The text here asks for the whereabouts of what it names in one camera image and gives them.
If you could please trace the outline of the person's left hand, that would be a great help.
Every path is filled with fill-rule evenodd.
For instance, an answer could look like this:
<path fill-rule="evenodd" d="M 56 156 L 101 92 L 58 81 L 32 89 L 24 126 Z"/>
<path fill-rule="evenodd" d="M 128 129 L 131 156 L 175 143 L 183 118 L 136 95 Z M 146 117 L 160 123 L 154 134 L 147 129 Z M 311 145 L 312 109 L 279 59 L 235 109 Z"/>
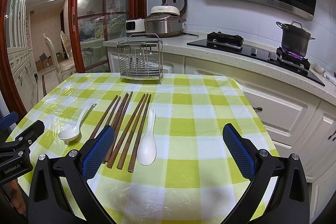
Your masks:
<path fill-rule="evenodd" d="M 11 204 L 16 208 L 19 214 L 23 214 L 26 211 L 26 205 L 22 197 L 21 190 L 19 188 L 18 180 L 15 179 L 9 182 L 9 186 L 12 189 L 11 192 Z"/>

